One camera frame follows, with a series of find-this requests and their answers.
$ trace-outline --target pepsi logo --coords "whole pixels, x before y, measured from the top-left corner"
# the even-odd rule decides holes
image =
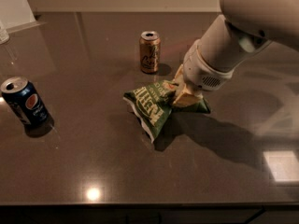
[[[32,94],[26,101],[26,108],[33,109],[38,102],[38,96],[36,93]]]

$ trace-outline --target can lid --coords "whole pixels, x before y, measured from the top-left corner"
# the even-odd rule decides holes
[[[145,31],[141,34],[141,37],[147,41],[154,41],[159,38],[159,34],[156,31]]]
[[[7,79],[1,85],[1,92],[15,93],[24,89],[28,84],[28,79],[25,77],[12,77]]]

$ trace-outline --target brown soda can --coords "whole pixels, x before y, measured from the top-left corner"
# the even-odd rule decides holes
[[[145,73],[158,71],[160,61],[159,34],[155,31],[146,31],[141,34],[140,45],[140,69]]]

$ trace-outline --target soda can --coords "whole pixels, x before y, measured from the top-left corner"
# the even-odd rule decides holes
[[[155,31],[146,31],[141,34],[140,46],[140,68],[145,73],[155,73],[158,71],[160,61],[159,34]]]
[[[34,85],[25,77],[12,77],[1,85],[2,97],[25,127],[41,125],[49,116]]]

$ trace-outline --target can label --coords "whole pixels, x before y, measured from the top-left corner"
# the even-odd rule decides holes
[[[26,108],[33,109],[38,102],[38,96],[36,93],[32,94],[26,101]]]
[[[18,103],[16,103],[16,102],[7,102],[7,103],[23,124],[25,124],[25,125],[31,124],[31,122],[29,121],[29,119],[27,118],[25,113],[22,111],[22,109]]]
[[[146,70],[156,72],[159,63],[159,47],[156,45],[147,45],[145,49],[149,52],[149,55],[143,56],[141,65]]]

